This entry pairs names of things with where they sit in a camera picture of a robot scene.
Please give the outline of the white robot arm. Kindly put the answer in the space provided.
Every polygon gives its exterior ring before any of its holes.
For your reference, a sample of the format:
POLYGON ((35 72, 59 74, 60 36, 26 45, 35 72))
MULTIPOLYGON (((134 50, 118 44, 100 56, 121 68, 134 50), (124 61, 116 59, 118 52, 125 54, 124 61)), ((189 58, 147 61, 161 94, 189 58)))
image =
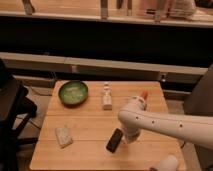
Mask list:
POLYGON ((145 129, 213 149, 213 117, 153 113, 145 108, 145 99, 133 96, 119 110, 118 120, 127 141, 136 141, 145 129))

